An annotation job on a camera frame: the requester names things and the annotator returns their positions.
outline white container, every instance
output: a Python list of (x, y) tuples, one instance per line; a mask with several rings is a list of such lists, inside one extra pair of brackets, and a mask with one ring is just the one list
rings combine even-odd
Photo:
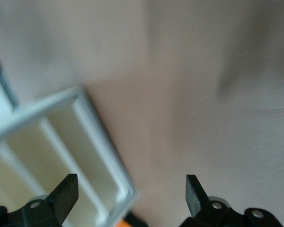
[(77, 173), (65, 227), (112, 227), (136, 188), (84, 90), (74, 87), (0, 119), (0, 205), (9, 212)]

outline orange object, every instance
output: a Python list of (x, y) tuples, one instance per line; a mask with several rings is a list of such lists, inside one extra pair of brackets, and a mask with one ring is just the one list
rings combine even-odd
[(121, 220), (118, 224), (116, 224), (115, 227), (132, 227), (132, 226), (128, 224), (126, 221)]

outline white plastic tray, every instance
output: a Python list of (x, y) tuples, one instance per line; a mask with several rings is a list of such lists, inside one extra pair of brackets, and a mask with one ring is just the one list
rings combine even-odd
[(9, 212), (77, 173), (79, 199), (65, 227), (111, 227), (136, 188), (84, 90), (74, 87), (0, 119), (0, 205)]

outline metal screw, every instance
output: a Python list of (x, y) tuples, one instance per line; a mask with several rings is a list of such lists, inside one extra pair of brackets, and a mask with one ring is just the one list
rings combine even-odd
[(264, 217), (264, 214), (259, 210), (253, 210), (251, 213), (256, 218), (263, 218)]
[(213, 208), (218, 209), (218, 210), (222, 209), (222, 205), (220, 203), (218, 203), (218, 202), (212, 203), (212, 206), (213, 206)]
[(30, 208), (36, 208), (36, 207), (39, 206), (39, 205), (40, 205), (40, 202), (37, 201), (37, 202), (32, 203), (32, 204), (30, 205)]

